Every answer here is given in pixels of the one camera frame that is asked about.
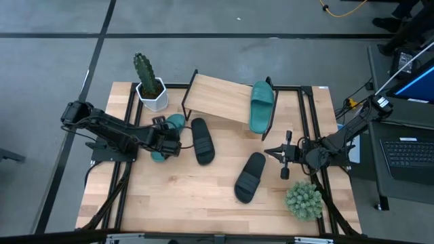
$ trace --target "cactus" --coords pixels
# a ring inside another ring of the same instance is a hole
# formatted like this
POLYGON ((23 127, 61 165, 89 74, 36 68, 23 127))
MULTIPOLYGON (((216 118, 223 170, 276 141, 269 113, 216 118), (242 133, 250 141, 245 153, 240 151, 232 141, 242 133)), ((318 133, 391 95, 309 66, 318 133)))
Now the cactus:
POLYGON ((297 219, 310 221, 321 217, 321 193, 315 188, 314 184, 308 182, 296 182, 286 193, 285 204, 297 219))
POLYGON ((146 97, 156 98, 161 92, 160 83, 155 80, 151 62, 145 55, 134 55, 134 66, 142 83, 142 94, 146 97))

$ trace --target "monitor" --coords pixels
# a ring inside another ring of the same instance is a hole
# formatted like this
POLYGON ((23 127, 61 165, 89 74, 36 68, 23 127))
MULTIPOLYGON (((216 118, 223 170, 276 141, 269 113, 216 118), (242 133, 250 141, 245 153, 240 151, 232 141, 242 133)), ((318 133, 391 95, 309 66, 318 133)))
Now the monitor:
POLYGON ((393 87, 387 95, 434 104, 434 58, 421 66, 407 81, 393 87))

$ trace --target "wooden table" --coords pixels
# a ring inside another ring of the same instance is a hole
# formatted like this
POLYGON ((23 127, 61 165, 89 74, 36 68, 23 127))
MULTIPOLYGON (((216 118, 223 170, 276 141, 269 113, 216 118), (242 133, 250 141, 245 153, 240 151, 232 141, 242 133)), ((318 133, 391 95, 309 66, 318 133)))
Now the wooden table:
MULTIPOLYGON (((106 112, 124 118, 131 83, 113 83, 106 112)), ((141 125, 151 123, 157 115, 182 114, 185 89, 168 89, 169 106, 160 113, 143 108, 141 125)), ((336 120, 330 93, 326 87, 313 87, 321 135, 334 133, 336 120)), ((131 123, 134 121, 137 96, 131 123)), ((313 133, 309 103, 305 98, 310 132, 313 133)), ((194 149, 181 150, 179 157, 163 163, 152 161, 148 151, 140 150, 133 164, 121 230, 132 232, 224 233, 241 235, 318 235, 316 221, 300 222, 286 210, 283 199, 296 181, 309 180, 300 165, 290 166, 290 179, 280 179, 282 165, 267 157, 261 183, 249 204, 240 203, 234 195, 234 184, 253 152, 279 146, 285 132, 293 132, 292 144, 303 136, 298 97, 294 91, 279 92, 274 124, 264 142, 261 135, 249 131, 248 125, 213 115, 192 112, 191 119, 205 119, 216 149, 216 157, 200 166, 194 149)), ((181 135, 183 146, 192 144, 191 131, 181 135)), ((81 203, 77 227, 86 224, 104 203, 114 163, 101 163, 89 175, 81 203)), ((353 192, 348 176, 338 167, 328 168, 332 196, 336 206, 351 226, 361 231, 353 192)), ((117 202, 109 226, 114 225, 117 202)), ((325 227, 330 230, 324 207, 325 227)))

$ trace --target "wooden platform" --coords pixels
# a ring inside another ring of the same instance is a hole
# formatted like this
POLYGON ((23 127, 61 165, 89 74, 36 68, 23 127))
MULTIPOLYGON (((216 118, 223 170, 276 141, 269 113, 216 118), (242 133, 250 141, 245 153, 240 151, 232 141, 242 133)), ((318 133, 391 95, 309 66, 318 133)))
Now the wooden platform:
MULTIPOLYGON (((113 83, 106 112, 124 118, 131 83, 113 83)), ((157 115, 182 114, 180 105, 185 89, 168 89, 169 106, 160 113, 143 108, 140 124, 151 123, 157 115)), ((313 88, 321 134, 336 131, 336 120, 328 89, 313 88)), ((131 123, 138 99, 134 100, 131 123)), ((286 210, 283 198, 296 181, 308 180, 299 165, 290 166, 290 179, 280 179, 281 165, 272 158, 262 173, 253 201, 240 203, 234 195, 235 181, 253 152, 279 146, 286 130, 293 131, 292 143, 302 136, 298 98, 294 91, 279 92, 273 128, 264 142, 249 131, 248 125, 192 112, 191 120, 204 118, 216 148, 215 159, 200 166, 194 149, 182 150, 179 157, 164 163, 152 161, 150 152, 140 150, 133 164, 121 229, 132 232, 226 233, 243 235, 318 235, 316 221, 300 222, 286 210)), ((181 135, 183 146, 191 145, 191 131, 181 135)), ((77 219, 77 227, 86 224, 104 203, 113 171, 113 163, 101 163, 89 175, 77 219)), ((338 167, 329 167, 333 200, 351 226, 360 231, 353 192, 348 176, 338 167)), ((109 226, 114 225, 117 203, 109 226)), ((325 225, 330 231, 327 210, 325 225)))
POLYGON ((185 108, 225 119, 249 123, 252 87, 197 74, 185 108))

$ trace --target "white pot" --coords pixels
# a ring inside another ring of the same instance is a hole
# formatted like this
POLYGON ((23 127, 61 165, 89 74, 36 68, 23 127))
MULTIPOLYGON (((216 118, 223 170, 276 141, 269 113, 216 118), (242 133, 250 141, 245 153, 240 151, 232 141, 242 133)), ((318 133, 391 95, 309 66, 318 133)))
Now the white pot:
POLYGON ((158 98, 155 99, 142 98, 142 95, 140 94, 140 88, 142 87, 141 83, 139 83, 138 86, 136 86, 136 91, 138 97, 143 102, 145 107, 151 109, 153 112, 158 112, 167 108, 167 105, 169 104, 169 96, 167 94, 167 89, 165 88, 163 80, 161 80, 160 77, 155 77, 155 79, 159 80, 161 85, 163 86, 163 91, 160 93, 160 96, 158 96, 158 98))

